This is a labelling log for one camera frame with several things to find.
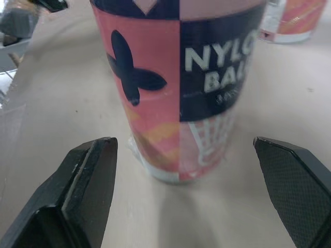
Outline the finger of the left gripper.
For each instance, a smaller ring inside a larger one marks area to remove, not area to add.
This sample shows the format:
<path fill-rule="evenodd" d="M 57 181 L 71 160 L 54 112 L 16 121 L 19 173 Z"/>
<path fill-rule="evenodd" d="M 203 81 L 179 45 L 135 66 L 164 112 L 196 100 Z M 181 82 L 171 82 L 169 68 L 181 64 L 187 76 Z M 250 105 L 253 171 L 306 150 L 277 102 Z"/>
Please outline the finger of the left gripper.
<path fill-rule="evenodd" d="M 65 0 L 32 0 L 32 3 L 49 12 L 59 12 L 69 8 Z"/>

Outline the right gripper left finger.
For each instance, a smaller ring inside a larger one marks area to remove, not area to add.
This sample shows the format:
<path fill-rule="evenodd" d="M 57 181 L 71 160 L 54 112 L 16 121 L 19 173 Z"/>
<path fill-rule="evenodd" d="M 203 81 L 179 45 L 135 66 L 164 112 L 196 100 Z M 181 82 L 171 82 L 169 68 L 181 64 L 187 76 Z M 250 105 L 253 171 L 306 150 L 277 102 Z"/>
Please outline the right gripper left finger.
<path fill-rule="evenodd" d="M 118 141 L 70 150 L 1 238 L 1 247 L 101 247 L 113 198 Z"/>

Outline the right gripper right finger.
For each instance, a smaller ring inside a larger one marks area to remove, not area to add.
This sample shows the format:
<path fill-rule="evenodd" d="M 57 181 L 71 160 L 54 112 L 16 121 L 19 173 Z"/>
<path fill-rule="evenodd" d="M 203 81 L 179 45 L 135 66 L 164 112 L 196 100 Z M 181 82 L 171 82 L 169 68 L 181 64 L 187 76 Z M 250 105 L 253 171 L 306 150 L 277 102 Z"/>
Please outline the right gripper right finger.
<path fill-rule="evenodd" d="M 255 137 L 271 202 L 296 247 L 330 247 L 330 170 L 309 150 Z"/>

